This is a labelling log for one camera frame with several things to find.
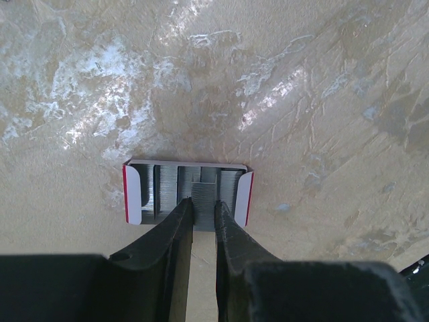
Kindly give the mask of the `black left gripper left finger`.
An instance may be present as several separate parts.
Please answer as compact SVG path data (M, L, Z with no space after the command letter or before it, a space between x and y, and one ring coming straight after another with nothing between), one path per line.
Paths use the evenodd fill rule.
M193 207L181 201L158 225L109 257L1 257L2 321L184 321Z

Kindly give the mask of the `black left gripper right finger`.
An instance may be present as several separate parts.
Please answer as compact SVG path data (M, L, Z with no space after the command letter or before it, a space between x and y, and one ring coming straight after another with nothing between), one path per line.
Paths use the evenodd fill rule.
M219 321L425 321L406 279L383 262L283 261L217 202Z

